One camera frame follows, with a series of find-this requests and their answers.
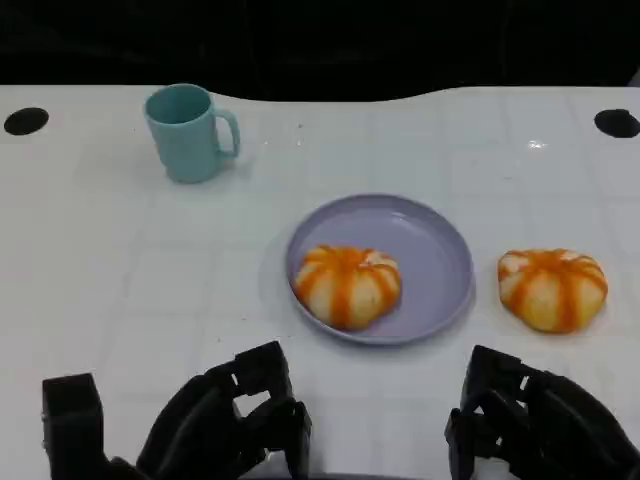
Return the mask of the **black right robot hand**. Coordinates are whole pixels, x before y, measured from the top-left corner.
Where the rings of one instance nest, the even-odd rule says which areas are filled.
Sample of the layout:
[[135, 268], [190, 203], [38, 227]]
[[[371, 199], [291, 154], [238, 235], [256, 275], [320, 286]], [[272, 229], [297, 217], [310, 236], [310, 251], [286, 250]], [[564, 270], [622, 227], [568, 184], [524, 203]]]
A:
[[636, 479], [639, 450], [614, 415], [567, 377], [477, 345], [445, 437], [454, 479], [477, 458], [519, 479]]

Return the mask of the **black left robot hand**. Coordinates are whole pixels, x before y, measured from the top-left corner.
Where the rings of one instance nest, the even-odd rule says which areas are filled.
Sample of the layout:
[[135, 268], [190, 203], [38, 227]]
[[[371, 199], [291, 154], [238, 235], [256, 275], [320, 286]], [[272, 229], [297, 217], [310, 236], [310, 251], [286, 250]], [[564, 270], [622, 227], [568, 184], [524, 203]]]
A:
[[135, 463], [105, 454], [103, 405], [89, 373], [43, 380], [42, 422], [53, 479], [238, 479], [274, 452], [291, 478], [310, 471], [312, 422], [276, 341], [191, 378]]

